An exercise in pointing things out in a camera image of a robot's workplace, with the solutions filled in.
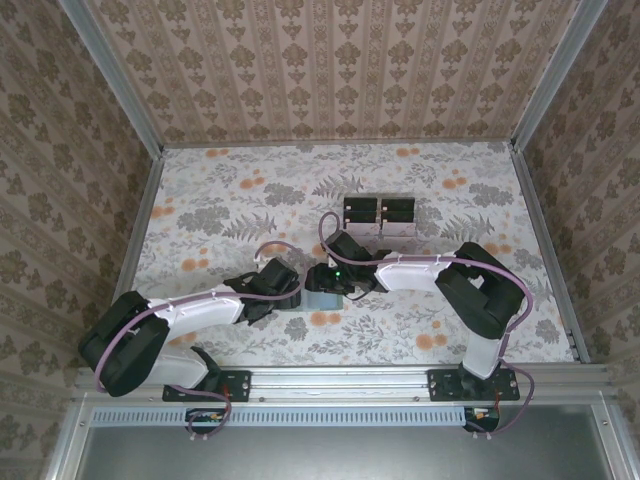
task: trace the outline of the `leaf pattern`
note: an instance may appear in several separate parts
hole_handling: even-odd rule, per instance
[[[355,178],[351,175],[351,178],[340,174],[336,177],[327,177],[320,182],[320,184],[313,189],[312,194],[320,197],[338,198],[348,192],[358,193],[364,186],[360,181],[360,178]]]
[[[461,242],[474,241],[477,242],[483,235],[490,234],[495,231],[491,221],[484,218],[482,214],[477,217],[466,214],[466,218],[454,215],[451,220],[446,223],[440,236],[460,240]]]
[[[257,213],[252,213],[251,215],[253,218],[243,214],[240,215],[240,218],[233,220],[231,225],[224,229],[222,236],[251,241],[257,240],[277,228],[275,218],[269,218],[268,213],[264,214],[264,218]]]

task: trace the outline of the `wall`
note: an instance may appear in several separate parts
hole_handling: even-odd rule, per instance
[[[149,158],[55,1],[0,2],[0,478],[37,478]]]
[[[90,0],[166,144],[508,138],[576,0]]]
[[[593,360],[640,439],[640,2],[609,2],[525,157]]]

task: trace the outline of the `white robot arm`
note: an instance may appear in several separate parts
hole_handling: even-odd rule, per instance
[[[479,267],[439,260],[434,263],[412,259],[405,263],[401,254],[389,251],[372,256],[342,231],[332,235],[327,246],[329,255],[333,254],[333,261],[309,269],[304,284],[307,290],[347,294],[357,286],[366,292],[441,292],[469,329],[469,341],[462,361],[464,371],[481,381],[493,374],[507,324],[524,298],[513,282]],[[376,256],[376,261],[384,263],[358,266],[340,261],[340,258],[366,261]],[[445,258],[465,258],[506,270],[488,252],[470,242]],[[470,280],[480,277],[482,285],[476,287]],[[273,309],[295,308],[300,304],[299,291],[284,300],[270,301],[269,297],[282,296],[296,287],[299,290],[295,270],[281,259],[274,258],[260,272],[226,280],[224,285],[188,297],[146,300],[137,292],[128,292],[87,333],[79,351],[91,368],[99,370],[100,381],[112,396],[125,395],[142,384],[178,385],[202,390],[203,382],[212,374],[212,365],[219,372],[215,362],[200,349],[179,349],[169,342],[213,325],[243,320],[251,323]],[[263,296],[256,299],[256,294]],[[147,312],[149,315],[144,321],[126,332],[116,348],[112,348],[115,336],[122,333],[133,317],[144,311],[152,312]]]

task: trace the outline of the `floral tablecloth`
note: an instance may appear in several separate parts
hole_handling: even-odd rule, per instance
[[[256,248],[285,239],[324,258],[317,223],[345,194],[416,198],[415,253],[483,245],[535,296],[506,358],[573,357],[505,143],[348,144],[180,149],[165,167],[134,288],[179,296],[254,270]],[[295,254],[274,249],[300,268]],[[466,330],[440,295],[370,294],[333,312],[278,312],[248,326],[215,326],[174,342],[222,365],[458,363]]]

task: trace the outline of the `purple cable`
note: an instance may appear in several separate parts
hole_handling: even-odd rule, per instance
[[[434,263],[437,263],[437,262],[460,263],[462,265],[467,265],[467,266],[470,266],[470,267],[483,268],[485,270],[489,270],[489,271],[495,272],[495,273],[497,273],[499,275],[502,275],[503,277],[505,277],[508,280],[511,280],[513,283],[515,283],[524,292],[524,295],[527,298],[527,308],[525,308],[525,310],[522,313],[522,315],[520,315],[511,325],[509,325],[507,327],[507,329],[505,331],[504,339],[502,341],[502,344],[500,345],[500,350],[498,352],[498,360],[501,360],[502,363],[504,364],[504,366],[506,366],[507,368],[511,368],[514,372],[520,373],[521,375],[524,375],[525,377],[527,377],[527,379],[529,380],[529,383],[530,383],[529,393],[527,394],[527,397],[525,398],[525,400],[524,400],[524,402],[522,404],[522,408],[520,408],[520,410],[518,411],[516,416],[509,423],[507,423],[504,427],[501,427],[501,428],[489,433],[489,432],[485,432],[484,429],[482,429],[478,425],[475,425],[475,424],[469,422],[472,426],[478,428],[482,432],[485,432],[487,434],[487,436],[489,436],[490,434],[491,435],[496,435],[496,434],[502,433],[502,432],[508,430],[509,428],[511,428],[516,423],[516,421],[522,416],[524,411],[529,406],[529,403],[531,402],[531,399],[533,398],[533,391],[535,390],[535,382],[533,380],[533,377],[528,372],[525,372],[521,368],[514,367],[513,365],[507,363],[504,360],[504,358],[502,358],[503,355],[504,355],[504,352],[507,349],[507,344],[509,343],[509,336],[510,336],[511,332],[513,332],[513,330],[516,327],[518,327],[518,325],[520,325],[522,322],[524,322],[524,320],[529,316],[529,314],[533,310],[533,295],[531,294],[531,292],[529,291],[527,286],[524,284],[524,282],[522,280],[520,280],[518,277],[516,277],[514,274],[512,274],[511,272],[503,270],[502,268],[498,268],[498,267],[495,267],[493,265],[489,265],[488,263],[478,262],[476,260],[467,260],[465,258],[458,258],[458,257],[445,257],[445,256],[440,256],[440,255],[403,255],[400,258],[395,257],[395,258],[382,259],[382,260],[369,260],[369,261],[350,260],[348,258],[345,258],[345,257],[342,257],[342,256],[338,255],[333,250],[331,250],[331,248],[329,248],[329,246],[327,245],[327,242],[325,241],[325,238],[324,238],[324,234],[322,233],[322,227],[324,226],[324,221],[327,219],[327,217],[335,218],[335,220],[336,220],[336,230],[335,231],[336,232],[340,229],[340,217],[338,216],[337,213],[335,213],[335,212],[327,212],[324,215],[322,215],[322,217],[320,217],[320,222],[318,223],[318,237],[320,237],[320,244],[329,253],[329,255],[331,255],[333,258],[336,258],[336,259],[340,260],[341,262],[346,263],[348,265],[374,266],[374,265],[385,265],[385,264],[390,264],[390,263],[405,263],[405,262],[406,263],[411,263],[411,262],[424,262],[424,261],[434,262]]]
[[[170,307],[178,307],[180,305],[185,305],[185,304],[197,302],[200,300],[206,300],[211,298],[212,295],[218,298],[251,298],[254,300],[267,300],[267,301],[284,300],[286,298],[296,295],[304,287],[304,283],[307,278],[307,270],[308,270],[307,258],[304,256],[304,253],[302,252],[302,250],[300,250],[297,247],[294,247],[290,243],[283,242],[280,240],[272,240],[270,242],[263,243],[260,246],[260,248],[256,250],[256,253],[254,254],[254,259],[257,259],[258,255],[260,255],[260,252],[265,247],[268,247],[270,245],[283,245],[287,248],[290,248],[297,254],[299,254],[300,257],[302,258],[302,266],[304,271],[300,276],[301,278],[296,288],[294,288],[290,292],[283,293],[282,295],[256,295],[253,293],[237,293],[237,292],[217,293],[209,290],[205,293],[197,293],[195,295],[190,295],[188,297],[183,297],[177,300],[170,300],[167,303],[156,305],[155,307],[151,307],[148,310],[145,310],[144,312],[140,312],[138,315],[133,317],[124,327],[122,327],[122,330],[120,330],[115,335],[115,337],[113,337],[113,340],[111,340],[111,342],[109,342],[109,345],[107,345],[107,348],[104,349],[104,353],[102,354],[102,357],[100,357],[100,360],[98,361],[98,365],[96,365],[95,373],[93,375],[93,384],[96,390],[101,393],[107,393],[107,391],[102,387],[102,384],[100,383],[100,375],[102,375],[102,370],[104,369],[104,366],[107,363],[109,356],[113,353],[113,350],[115,349],[116,345],[120,340],[122,340],[122,338],[127,334],[127,332],[129,332],[133,327],[135,327],[138,323],[140,323],[142,320],[144,320],[146,317],[148,317],[152,313],[155,313],[159,310],[164,310]]]
[[[201,392],[198,390],[190,390],[188,388],[183,388],[179,385],[171,385],[171,388],[173,388],[174,390],[177,390],[178,392],[182,392],[182,393],[186,393],[187,395],[198,395],[201,397],[211,397],[211,398],[215,398],[216,400],[220,400],[222,402],[225,403],[226,405],[226,411],[224,416],[222,417],[222,420],[220,420],[220,423],[218,424],[218,426],[216,428],[214,428],[211,432],[207,433],[207,436],[211,436],[211,435],[215,435],[216,433],[220,432],[220,430],[222,430],[222,427],[224,427],[224,425],[229,421],[229,417],[231,416],[231,401],[229,401],[229,399],[227,397],[225,397],[224,395],[220,395],[219,393],[214,393],[214,392]],[[193,421],[198,418],[198,417],[202,417],[204,415],[208,415],[212,412],[195,412],[193,414],[191,414],[191,416],[189,417],[189,423],[187,424],[187,431],[194,436],[197,436],[197,433],[193,431]]]

